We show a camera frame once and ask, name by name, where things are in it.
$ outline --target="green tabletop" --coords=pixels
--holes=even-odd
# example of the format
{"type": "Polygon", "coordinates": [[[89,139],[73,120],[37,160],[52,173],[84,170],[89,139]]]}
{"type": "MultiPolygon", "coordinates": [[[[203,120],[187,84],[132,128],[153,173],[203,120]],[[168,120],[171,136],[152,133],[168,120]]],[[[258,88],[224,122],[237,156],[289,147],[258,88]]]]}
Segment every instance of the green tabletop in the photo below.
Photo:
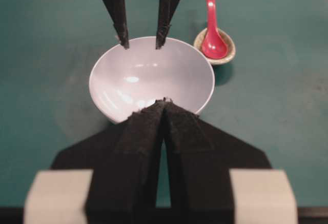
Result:
{"type": "MultiPolygon", "coordinates": [[[[159,0],[126,0],[130,38],[155,35],[159,0]]],[[[328,206],[328,0],[217,0],[235,59],[216,67],[201,118],[264,150],[299,206],[328,206]]],[[[101,0],[0,0],[0,206],[23,206],[38,170],[107,126],[88,78],[117,44],[101,0]]],[[[205,0],[181,0],[170,37],[192,44],[205,0]]],[[[162,156],[158,206],[169,206],[162,156]]]]}

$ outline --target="white bowl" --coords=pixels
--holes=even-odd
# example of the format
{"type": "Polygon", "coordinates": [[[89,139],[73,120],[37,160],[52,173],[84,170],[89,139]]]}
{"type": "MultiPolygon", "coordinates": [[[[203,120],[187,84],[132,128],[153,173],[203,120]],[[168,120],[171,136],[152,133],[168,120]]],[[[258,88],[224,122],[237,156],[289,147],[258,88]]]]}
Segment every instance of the white bowl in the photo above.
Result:
{"type": "Polygon", "coordinates": [[[155,41],[154,36],[141,37],[130,40],[128,50],[114,46],[93,67],[91,97],[112,122],[124,121],[164,97],[196,114],[210,100],[214,72],[203,54],[173,38],[155,50],[155,41]]]}

